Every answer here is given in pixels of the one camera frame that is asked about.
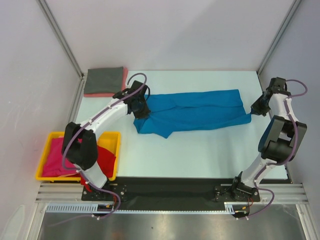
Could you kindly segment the blue t-shirt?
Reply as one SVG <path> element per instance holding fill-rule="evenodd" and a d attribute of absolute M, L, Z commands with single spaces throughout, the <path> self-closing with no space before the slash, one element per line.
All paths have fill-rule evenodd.
<path fill-rule="evenodd" d="M 147 105 L 149 116 L 133 121 L 136 131 L 165 139 L 173 132 L 216 130 L 252 120 L 237 89 L 153 94 Z"/>

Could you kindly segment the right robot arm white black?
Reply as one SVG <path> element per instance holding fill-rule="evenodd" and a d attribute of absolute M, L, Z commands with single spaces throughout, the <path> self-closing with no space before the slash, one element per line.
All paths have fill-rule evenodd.
<path fill-rule="evenodd" d="M 251 113 L 273 117 L 258 143 L 258 156 L 253 163 L 234 178 L 230 196 L 243 202 L 259 194 L 259 184 L 275 167 L 293 160 L 307 131 L 307 125 L 299 122 L 293 108 L 290 92 L 267 93 L 251 105 Z"/>

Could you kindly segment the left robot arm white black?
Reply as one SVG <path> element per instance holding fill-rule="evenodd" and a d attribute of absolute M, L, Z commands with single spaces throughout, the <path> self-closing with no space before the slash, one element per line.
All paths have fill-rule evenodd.
<path fill-rule="evenodd" d="M 68 160 L 74 165 L 84 184 L 93 190 L 100 200 L 110 195 L 119 201 L 121 197 L 110 188 L 110 178 L 98 163 L 98 140 L 109 125 L 122 117 L 133 114 L 136 118 L 146 118 L 150 110 L 144 93 L 117 93 L 97 114 L 81 123 L 70 122 L 65 127 L 62 144 L 62 165 Z"/>

